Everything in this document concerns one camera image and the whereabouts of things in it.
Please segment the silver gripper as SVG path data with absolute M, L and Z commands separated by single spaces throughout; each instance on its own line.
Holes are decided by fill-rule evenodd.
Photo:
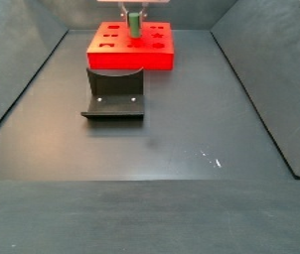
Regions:
M 126 9 L 125 3 L 142 3 L 142 9 L 139 11 L 139 17 L 142 20 L 147 17 L 147 7 L 149 3 L 169 3 L 170 0 L 96 0 L 98 2 L 118 2 L 119 12 L 120 12 L 120 18 L 123 20 L 127 19 L 129 11 Z

